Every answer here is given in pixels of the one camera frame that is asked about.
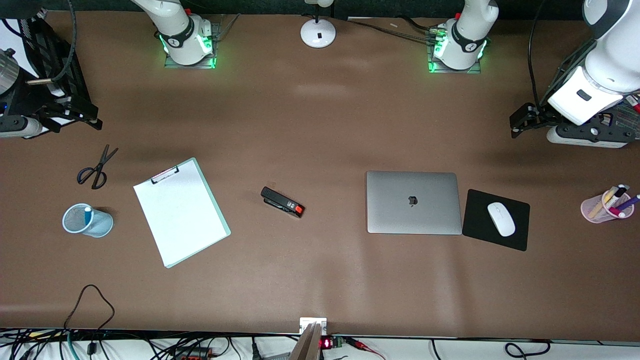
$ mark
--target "white mesh pen holder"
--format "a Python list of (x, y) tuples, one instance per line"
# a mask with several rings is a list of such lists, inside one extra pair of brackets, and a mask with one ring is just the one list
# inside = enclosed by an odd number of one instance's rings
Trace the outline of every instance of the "white mesh pen holder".
[(62, 227), (72, 234), (101, 238), (113, 228), (113, 217), (87, 204), (76, 204), (62, 216)]
[[(601, 222), (605, 222), (609, 220), (628, 218), (631, 216), (631, 214), (634, 213), (635, 205), (631, 205), (628, 208), (621, 211), (620, 213), (624, 215), (620, 215), (620, 216), (616, 216), (614, 213), (609, 211), (608, 208), (605, 208), (605, 202), (604, 202), (604, 197), (607, 195), (607, 193), (608, 192), (605, 192), (602, 195), (592, 197), (582, 202), (582, 205), (580, 205), (580, 210), (582, 211), (582, 216), (584, 216), (585, 219), (587, 219), (588, 221), (594, 224), (599, 224)], [(623, 202), (629, 199), (631, 199), (631, 197), (626, 193), (624, 193), (620, 197), (620, 199), (616, 200), (613, 203), (613, 205), (610, 206), (610, 208), (615, 208), (616, 206), (621, 205)]]

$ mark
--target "black mouse pad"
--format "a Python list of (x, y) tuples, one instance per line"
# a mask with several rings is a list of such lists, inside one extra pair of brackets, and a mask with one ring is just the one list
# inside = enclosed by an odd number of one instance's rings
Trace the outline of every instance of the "black mouse pad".
[[(493, 202), (503, 203), (511, 214), (513, 223), (516, 225), (516, 232), (512, 235), (503, 237), (498, 233), (498, 229), (495, 228), (487, 210), (487, 206)], [(527, 237), (529, 235), (530, 209), (530, 205), (525, 202), (470, 189), (467, 193), (462, 235), (525, 251), (527, 250)]]

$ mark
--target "laptop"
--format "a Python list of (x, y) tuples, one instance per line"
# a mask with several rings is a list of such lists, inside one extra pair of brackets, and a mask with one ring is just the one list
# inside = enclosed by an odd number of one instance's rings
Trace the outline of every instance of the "laptop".
[(462, 234), (456, 174), (368, 171), (367, 230), (380, 234)]

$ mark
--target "table surface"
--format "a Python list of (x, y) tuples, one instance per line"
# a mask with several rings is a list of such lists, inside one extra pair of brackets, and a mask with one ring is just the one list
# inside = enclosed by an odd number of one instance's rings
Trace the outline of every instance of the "table surface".
[[(48, 20), (66, 38), (67, 16)], [(341, 20), (330, 47), (311, 49), (305, 21), (240, 16), (217, 69), (165, 70), (144, 13), (78, 13), (104, 128), (0, 143), (0, 326), (62, 326), (94, 283), (111, 328), (296, 332), (323, 316), (343, 334), (640, 340), (640, 222), (593, 225), (579, 209), (613, 184), (640, 189), (640, 147), (551, 144), (543, 129), (511, 139), (509, 116), (532, 97), (529, 22), (498, 22), (482, 74), (464, 75), (430, 74), (423, 45)], [(540, 24), (541, 90), (587, 36), (581, 22)], [(78, 185), (106, 143), (120, 148), (107, 185)], [(166, 269), (133, 186), (192, 156), (232, 235)], [(368, 170), (455, 172), (462, 208), (470, 188), (528, 202), (527, 251), (367, 233)], [(265, 205), (267, 185), (305, 216)], [(77, 202), (111, 213), (111, 233), (66, 233)], [(90, 291), (70, 326), (108, 314)]]

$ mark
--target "scissors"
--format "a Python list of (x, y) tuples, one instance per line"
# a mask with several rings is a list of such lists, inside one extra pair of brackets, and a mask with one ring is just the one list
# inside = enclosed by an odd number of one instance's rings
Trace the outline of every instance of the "scissors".
[(95, 179), (93, 180), (93, 185), (91, 185), (91, 188), (94, 190), (98, 190), (99, 188), (102, 188), (104, 186), (104, 183), (107, 182), (107, 174), (102, 172), (102, 167), (104, 166), (104, 164), (107, 163), (107, 161), (109, 161), (109, 159), (111, 159), (111, 157), (116, 153), (116, 151), (118, 151), (118, 148), (112, 151), (111, 154), (109, 155), (107, 155), (108, 151), (109, 151), (109, 144), (107, 144), (107, 146), (104, 147), (104, 151), (102, 152), (102, 157), (100, 158), (100, 162), (98, 163), (98, 165), (96, 165), (96, 167), (86, 167), (80, 170), (77, 177), (78, 184), (84, 184), (84, 182), (87, 181), (87, 179), (89, 179), (89, 177), (93, 175), (93, 173), (96, 173)]

